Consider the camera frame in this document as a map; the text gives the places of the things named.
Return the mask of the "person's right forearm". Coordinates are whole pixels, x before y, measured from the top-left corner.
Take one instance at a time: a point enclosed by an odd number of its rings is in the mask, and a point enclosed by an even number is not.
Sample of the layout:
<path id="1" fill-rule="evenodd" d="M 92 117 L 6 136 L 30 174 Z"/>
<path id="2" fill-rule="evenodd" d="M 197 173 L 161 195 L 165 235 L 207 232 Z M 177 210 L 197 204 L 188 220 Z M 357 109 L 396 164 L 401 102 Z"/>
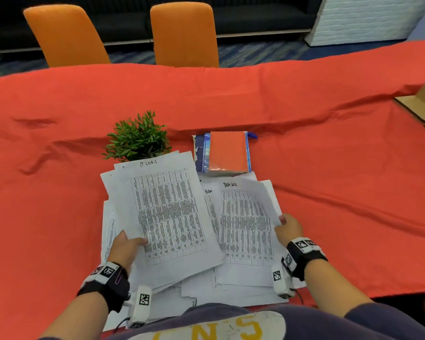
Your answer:
<path id="1" fill-rule="evenodd" d="M 317 307 L 335 316 L 344 317 L 358 306 L 373 303 L 323 259 L 315 259 L 307 264 L 305 282 Z"/>

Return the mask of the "person's left hand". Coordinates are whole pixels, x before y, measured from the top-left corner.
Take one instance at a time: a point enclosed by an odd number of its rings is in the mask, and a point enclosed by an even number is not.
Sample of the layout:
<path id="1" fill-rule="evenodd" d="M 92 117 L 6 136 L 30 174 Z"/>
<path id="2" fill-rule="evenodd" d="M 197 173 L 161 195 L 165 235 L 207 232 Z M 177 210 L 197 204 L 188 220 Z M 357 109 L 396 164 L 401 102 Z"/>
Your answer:
<path id="1" fill-rule="evenodd" d="M 122 266 L 127 275 L 130 276 L 131 266 L 137 257 L 139 247 L 133 247 L 128 244 L 129 238 L 125 230 L 122 230 L 113 240 L 107 262 L 115 263 Z"/>

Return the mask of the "printed table sheet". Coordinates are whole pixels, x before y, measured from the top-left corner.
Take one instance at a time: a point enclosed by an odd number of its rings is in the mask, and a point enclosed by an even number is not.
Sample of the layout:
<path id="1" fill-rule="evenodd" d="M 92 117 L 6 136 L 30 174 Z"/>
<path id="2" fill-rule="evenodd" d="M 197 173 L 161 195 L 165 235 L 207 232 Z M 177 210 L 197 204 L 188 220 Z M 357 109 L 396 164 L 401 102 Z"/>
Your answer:
<path id="1" fill-rule="evenodd" d="M 220 178 L 212 192 L 224 260 L 217 269 L 218 282 L 272 287 L 272 266 L 281 259 L 283 248 L 274 231 L 279 214 L 265 183 Z"/>
<path id="2" fill-rule="evenodd" d="M 172 285 L 223 263 L 191 151 L 115 164 L 101 174 L 118 225 L 143 238 L 130 285 Z"/>

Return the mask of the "pile of printed papers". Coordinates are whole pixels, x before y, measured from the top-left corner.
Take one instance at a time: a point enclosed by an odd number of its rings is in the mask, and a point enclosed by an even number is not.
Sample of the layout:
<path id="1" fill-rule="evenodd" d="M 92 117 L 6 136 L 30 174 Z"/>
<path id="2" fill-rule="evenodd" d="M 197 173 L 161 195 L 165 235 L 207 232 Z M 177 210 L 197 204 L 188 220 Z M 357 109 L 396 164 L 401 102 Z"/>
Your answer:
<path id="1" fill-rule="evenodd" d="M 280 206 L 272 182 L 270 180 L 261 182 L 265 185 L 274 208 L 280 213 Z M 110 252 L 112 240 L 121 230 L 112 203 L 109 200 L 104 201 L 102 260 L 106 259 L 106 255 Z M 148 322 L 181 315 L 188 307 L 205 303 L 221 302 L 239 307 L 251 307 L 288 301 L 277 297 L 272 287 L 220 284 L 217 273 L 218 268 L 211 268 L 172 285 L 153 289 Z M 129 317 L 129 309 L 129 306 L 124 305 L 119 313 L 112 312 L 108 316 L 103 332 L 112 331 L 115 326 L 118 326 L 118 322 L 122 321 L 121 319 Z"/>

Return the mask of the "person's purple printed shirt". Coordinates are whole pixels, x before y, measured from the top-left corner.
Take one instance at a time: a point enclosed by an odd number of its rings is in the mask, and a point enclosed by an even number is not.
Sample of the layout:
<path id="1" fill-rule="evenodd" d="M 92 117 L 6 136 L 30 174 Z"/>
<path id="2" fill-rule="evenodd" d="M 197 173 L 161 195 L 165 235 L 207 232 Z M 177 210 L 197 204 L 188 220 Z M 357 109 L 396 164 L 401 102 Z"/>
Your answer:
<path id="1" fill-rule="evenodd" d="M 379 303 L 357 306 L 343 317 L 289 304 L 250 312 L 208 303 L 104 340 L 425 340 L 425 327 Z"/>

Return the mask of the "green artificial plant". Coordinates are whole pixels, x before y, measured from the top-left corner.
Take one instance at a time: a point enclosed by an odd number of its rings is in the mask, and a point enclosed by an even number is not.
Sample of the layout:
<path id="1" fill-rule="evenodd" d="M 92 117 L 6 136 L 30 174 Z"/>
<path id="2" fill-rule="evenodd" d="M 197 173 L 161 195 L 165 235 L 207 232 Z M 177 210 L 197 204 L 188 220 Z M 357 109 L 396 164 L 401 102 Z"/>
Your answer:
<path id="1" fill-rule="evenodd" d="M 115 123 L 107 135 L 109 143 L 103 153 L 105 159 L 121 163 L 153 159 L 172 151 L 165 125 L 155 122 L 155 112 L 147 110 L 135 119 L 124 119 Z"/>

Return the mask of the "orange chair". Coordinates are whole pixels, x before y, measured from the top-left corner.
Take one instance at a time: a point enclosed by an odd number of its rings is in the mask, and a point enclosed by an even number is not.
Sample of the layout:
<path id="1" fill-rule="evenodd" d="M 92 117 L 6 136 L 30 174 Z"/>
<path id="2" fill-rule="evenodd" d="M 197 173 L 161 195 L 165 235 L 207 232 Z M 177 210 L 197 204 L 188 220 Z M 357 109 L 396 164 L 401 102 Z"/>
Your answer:
<path id="1" fill-rule="evenodd" d="M 26 8 L 23 15 L 50 68 L 111 63 L 96 28 L 80 6 L 39 5 Z"/>
<path id="2" fill-rule="evenodd" d="M 212 7 L 172 2 L 150 9 L 155 63 L 174 68 L 218 68 L 219 54 Z"/>

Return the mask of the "orange notebook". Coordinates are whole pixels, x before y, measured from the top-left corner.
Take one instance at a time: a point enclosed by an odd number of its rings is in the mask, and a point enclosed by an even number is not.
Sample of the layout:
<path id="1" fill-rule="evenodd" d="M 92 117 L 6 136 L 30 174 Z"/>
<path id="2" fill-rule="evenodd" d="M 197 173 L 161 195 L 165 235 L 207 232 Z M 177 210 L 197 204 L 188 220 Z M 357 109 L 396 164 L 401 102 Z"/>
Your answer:
<path id="1" fill-rule="evenodd" d="M 236 176 L 251 172 L 246 131 L 212 131 L 209 144 L 208 175 Z"/>

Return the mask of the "person's left forearm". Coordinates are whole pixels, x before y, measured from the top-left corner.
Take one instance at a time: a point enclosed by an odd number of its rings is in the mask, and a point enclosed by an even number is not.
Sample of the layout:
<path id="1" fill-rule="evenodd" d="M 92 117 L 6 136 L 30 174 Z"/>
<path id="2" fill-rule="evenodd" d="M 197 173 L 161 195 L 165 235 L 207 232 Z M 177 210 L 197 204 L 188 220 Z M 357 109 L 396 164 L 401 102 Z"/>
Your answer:
<path id="1" fill-rule="evenodd" d="M 80 295 L 38 340 L 100 340 L 108 314 L 107 303 L 100 293 Z"/>

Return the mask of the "black wrist band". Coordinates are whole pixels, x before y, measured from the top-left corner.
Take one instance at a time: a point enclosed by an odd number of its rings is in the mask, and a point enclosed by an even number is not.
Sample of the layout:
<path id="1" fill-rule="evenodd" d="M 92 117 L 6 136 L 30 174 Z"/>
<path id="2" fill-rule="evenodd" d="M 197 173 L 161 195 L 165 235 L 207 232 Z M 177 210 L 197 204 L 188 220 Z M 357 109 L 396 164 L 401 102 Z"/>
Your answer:
<path id="1" fill-rule="evenodd" d="M 281 263 L 288 274 L 299 281 L 305 281 L 308 263 L 317 259 L 328 261 L 321 247 L 310 238 L 295 238 L 287 244 L 286 249 L 288 253 Z"/>
<path id="2" fill-rule="evenodd" d="M 77 297 L 98 292 L 105 299 L 108 311 L 119 313 L 130 299 L 128 273 L 120 264 L 101 263 L 82 283 Z"/>

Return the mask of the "black right wrist band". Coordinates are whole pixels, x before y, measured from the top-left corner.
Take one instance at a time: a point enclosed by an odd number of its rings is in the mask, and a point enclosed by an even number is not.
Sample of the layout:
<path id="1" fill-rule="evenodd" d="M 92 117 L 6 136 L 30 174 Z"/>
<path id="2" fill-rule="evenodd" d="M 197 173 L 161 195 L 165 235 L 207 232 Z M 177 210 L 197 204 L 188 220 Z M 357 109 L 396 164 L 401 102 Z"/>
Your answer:
<path id="1" fill-rule="evenodd" d="M 328 261 L 321 247 L 310 238 L 295 238 L 287 244 L 286 249 L 288 253 L 281 263 L 288 274 L 299 281 L 305 281 L 308 263 L 317 259 Z"/>

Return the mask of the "black left wrist band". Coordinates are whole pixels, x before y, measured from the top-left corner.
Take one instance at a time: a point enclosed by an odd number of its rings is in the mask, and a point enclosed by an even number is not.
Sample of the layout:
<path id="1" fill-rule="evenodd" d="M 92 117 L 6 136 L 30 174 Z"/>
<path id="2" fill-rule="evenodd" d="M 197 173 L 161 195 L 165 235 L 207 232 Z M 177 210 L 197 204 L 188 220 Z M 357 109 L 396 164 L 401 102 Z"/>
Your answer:
<path id="1" fill-rule="evenodd" d="M 130 299 L 128 273 L 120 264 L 101 263 L 82 283 L 77 297 L 98 292 L 105 299 L 108 311 L 119 313 Z"/>

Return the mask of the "dark blue book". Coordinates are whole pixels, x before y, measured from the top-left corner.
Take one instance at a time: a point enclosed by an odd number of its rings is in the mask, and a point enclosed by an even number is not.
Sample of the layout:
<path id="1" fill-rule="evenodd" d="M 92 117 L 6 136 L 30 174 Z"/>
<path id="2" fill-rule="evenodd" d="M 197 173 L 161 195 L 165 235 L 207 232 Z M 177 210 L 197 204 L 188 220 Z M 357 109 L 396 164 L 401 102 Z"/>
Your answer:
<path id="1" fill-rule="evenodd" d="M 193 158 L 197 173 L 203 174 L 204 170 L 204 134 L 193 136 Z"/>

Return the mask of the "white brick plinth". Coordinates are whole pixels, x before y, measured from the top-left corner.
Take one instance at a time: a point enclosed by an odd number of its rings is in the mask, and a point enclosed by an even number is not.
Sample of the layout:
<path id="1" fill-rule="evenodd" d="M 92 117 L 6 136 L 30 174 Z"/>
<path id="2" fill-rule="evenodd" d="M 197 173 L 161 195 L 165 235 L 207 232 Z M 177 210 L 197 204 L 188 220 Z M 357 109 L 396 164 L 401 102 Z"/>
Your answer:
<path id="1" fill-rule="evenodd" d="M 311 46 L 407 39 L 425 0 L 323 0 L 305 42 Z"/>

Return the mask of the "person's right hand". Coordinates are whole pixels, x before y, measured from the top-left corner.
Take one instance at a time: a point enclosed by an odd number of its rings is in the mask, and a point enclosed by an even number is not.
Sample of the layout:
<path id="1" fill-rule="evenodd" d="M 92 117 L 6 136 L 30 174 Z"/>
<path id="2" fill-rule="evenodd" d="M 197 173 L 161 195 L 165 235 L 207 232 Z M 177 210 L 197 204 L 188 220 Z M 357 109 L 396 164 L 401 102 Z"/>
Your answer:
<path id="1" fill-rule="evenodd" d="M 278 241 L 285 248 L 292 240 L 304 237 L 303 227 L 298 220 L 290 214 L 288 214 L 287 224 L 275 226 L 274 231 Z"/>

